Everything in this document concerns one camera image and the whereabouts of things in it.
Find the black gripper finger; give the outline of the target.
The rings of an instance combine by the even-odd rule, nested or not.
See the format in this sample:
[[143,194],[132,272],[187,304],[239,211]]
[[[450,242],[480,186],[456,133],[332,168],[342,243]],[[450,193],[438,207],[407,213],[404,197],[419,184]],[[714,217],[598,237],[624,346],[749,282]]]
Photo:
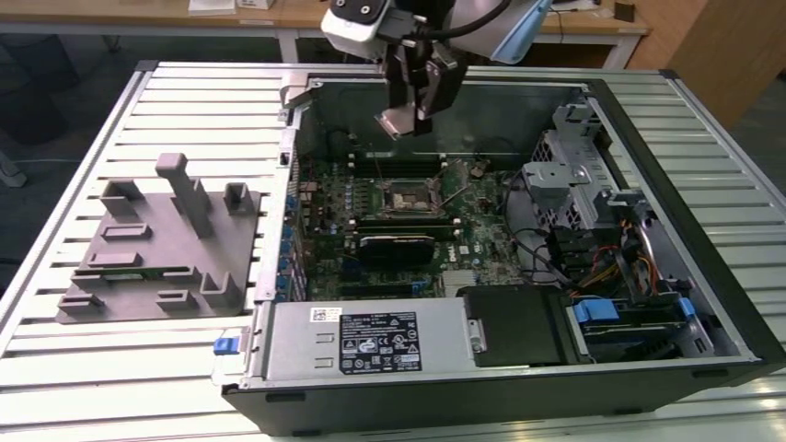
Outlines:
[[410,83],[407,71],[390,68],[386,71],[387,94],[390,110],[406,108],[411,104]]
[[416,71],[414,99],[414,136],[432,132],[432,117],[455,102],[462,86],[462,63],[431,59]]

